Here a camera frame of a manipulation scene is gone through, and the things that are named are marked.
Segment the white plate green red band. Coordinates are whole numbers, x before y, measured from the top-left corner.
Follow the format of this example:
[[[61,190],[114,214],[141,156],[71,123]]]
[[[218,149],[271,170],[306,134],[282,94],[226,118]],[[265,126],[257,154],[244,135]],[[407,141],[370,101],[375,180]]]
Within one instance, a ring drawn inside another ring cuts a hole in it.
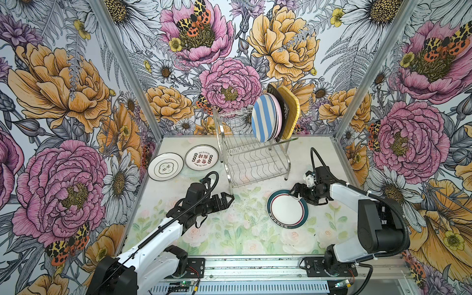
[[[309,217],[306,201],[289,195],[288,190],[273,192],[267,200],[266,209],[270,219],[285,229],[297,229],[303,226]]]

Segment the white plate orange sunburst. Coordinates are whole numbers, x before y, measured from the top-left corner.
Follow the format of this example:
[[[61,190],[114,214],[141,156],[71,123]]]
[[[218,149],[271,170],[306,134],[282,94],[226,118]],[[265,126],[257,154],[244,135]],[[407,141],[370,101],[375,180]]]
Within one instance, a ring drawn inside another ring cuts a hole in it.
[[[270,96],[271,96],[272,101],[274,102],[274,106],[275,106],[275,127],[274,127],[274,132],[273,132],[273,135],[272,135],[272,139],[275,140],[275,138],[277,137],[277,134],[278,134],[280,108],[279,108],[279,104],[276,100],[276,97],[274,95],[270,95]]]

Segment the blue white striped plate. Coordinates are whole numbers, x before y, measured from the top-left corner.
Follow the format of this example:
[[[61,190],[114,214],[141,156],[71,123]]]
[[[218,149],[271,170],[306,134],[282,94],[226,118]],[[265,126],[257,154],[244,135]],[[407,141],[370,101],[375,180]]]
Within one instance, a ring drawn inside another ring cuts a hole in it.
[[[270,95],[267,93],[260,96],[251,114],[253,135],[261,143],[272,139],[275,127],[275,106]]]

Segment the pink round plate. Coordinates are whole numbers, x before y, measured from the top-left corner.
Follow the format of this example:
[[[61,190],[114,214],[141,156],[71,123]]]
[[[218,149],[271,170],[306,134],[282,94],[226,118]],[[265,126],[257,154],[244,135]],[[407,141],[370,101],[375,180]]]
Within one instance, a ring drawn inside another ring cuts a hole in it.
[[[275,96],[276,97],[276,100],[279,104],[279,108],[280,108],[280,111],[279,111],[279,126],[278,126],[278,134],[277,134],[277,137],[275,138],[276,142],[279,142],[280,139],[281,139],[281,135],[282,135],[282,127],[283,127],[283,120],[284,120],[284,111],[285,111],[285,107],[284,107],[284,102],[283,102],[283,99],[280,98],[279,96]]]

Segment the yellow woven square plate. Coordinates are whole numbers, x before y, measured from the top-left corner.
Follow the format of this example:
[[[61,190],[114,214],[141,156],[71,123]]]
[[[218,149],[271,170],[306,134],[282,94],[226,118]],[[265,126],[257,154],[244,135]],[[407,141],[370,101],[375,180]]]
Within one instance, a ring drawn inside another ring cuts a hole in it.
[[[299,99],[287,87],[280,86],[277,90],[288,107],[286,125],[282,133],[282,139],[288,140],[291,138],[299,119],[300,103]]]

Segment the black floral square plate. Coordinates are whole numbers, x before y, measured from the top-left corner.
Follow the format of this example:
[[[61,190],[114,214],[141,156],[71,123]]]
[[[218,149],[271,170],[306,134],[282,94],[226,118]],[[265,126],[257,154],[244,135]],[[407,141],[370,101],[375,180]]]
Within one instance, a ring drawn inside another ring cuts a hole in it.
[[[271,95],[273,95],[277,99],[277,101],[280,105],[281,113],[282,113],[282,119],[281,119],[281,123],[280,123],[281,129],[280,129],[280,132],[277,135],[277,137],[275,137],[275,141],[279,142],[279,141],[281,141],[281,139],[283,137],[283,131],[286,127],[289,107],[286,105],[286,102],[285,102],[284,98],[282,97],[281,93],[272,84],[268,85],[267,92],[270,93]]]

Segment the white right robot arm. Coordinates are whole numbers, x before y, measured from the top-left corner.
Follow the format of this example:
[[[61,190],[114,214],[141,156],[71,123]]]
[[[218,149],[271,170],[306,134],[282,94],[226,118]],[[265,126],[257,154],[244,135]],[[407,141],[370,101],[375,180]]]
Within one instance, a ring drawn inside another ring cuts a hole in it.
[[[408,226],[397,201],[356,188],[334,177],[328,167],[308,171],[304,182],[296,183],[289,195],[314,206],[338,201],[357,214],[356,236],[326,248],[326,268],[396,256],[410,246]]]

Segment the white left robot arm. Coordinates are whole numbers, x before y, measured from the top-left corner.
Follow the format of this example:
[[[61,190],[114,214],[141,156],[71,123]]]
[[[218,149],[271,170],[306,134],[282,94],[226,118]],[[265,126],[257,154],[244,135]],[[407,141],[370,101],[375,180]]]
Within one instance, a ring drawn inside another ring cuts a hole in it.
[[[213,194],[213,187],[193,183],[186,196],[177,201],[160,225],[139,244],[113,258],[106,256],[97,265],[87,290],[89,295],[147,295],[167,277],[198,274],[188,262],[188,252],[174,245],[187,230],[197,226],[199,217],[227,210],[235,200],[226,192]]]

